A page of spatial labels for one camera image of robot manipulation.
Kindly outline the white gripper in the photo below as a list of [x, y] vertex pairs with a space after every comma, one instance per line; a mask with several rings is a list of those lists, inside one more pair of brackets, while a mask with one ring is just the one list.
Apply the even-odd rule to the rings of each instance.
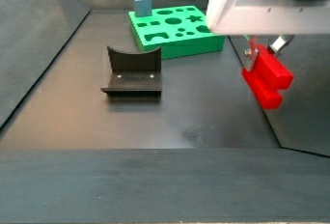
[[[217, 35], [281, 35], [269, 45], [278, 56], [293, 35], [330, 34], [330, 0], [209, 0], [206, 25]], [[244, 67], [252, 71], [260, 54], [246, 36]]]

